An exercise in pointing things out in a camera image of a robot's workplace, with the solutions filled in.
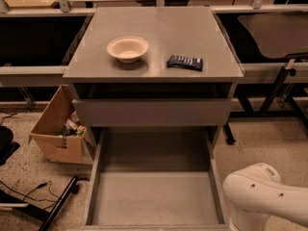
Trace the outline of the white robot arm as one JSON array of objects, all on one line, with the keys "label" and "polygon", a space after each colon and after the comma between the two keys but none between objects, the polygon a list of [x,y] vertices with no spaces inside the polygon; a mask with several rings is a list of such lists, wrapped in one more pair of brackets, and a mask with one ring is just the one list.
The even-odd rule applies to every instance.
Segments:
[{"label": "white robot arm", "polygon": [[230,231],[264,231],[271,216],[308,226],[308,189],[284,185],[268,164],[230,173],[222,188],[231,204]]}]

